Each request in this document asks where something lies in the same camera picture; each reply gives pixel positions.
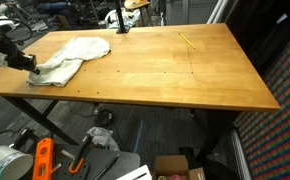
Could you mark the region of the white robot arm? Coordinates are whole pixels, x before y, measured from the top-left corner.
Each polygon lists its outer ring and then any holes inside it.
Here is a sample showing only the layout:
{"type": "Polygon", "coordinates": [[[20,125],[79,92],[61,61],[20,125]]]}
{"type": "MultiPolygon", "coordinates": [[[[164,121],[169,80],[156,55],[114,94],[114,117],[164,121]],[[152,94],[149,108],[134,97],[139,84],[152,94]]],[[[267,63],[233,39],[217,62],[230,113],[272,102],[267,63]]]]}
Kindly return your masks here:
{"type": "MultiPolygon", "coordinates": [[[[0,5],[0,14],[6,9],[6,5],[0,5]]],[[[34,54],[25,54],[18,49],[18,46],[23,44],[23,40],[10,38],[0,28],[0,67],[26,70],[39,75],[40,70],[37,68],[36,56],[34,54]]]]}

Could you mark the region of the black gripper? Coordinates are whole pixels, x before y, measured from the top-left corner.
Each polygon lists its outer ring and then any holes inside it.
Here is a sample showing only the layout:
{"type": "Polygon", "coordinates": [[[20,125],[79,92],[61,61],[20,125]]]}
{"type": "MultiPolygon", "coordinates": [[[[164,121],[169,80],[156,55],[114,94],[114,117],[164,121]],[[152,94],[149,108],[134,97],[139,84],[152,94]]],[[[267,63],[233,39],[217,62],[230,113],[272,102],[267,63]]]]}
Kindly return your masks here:
{"type": "Polygon", "coordinates": [[[31,54],[26,55],[20,51],[8,37],[0,39],[0,53],[4,55],[4,60],[7,62],[8,67],[31,71],[36,75],[40,74],[40,70],[36,68],[36,56],[31,54]]]}

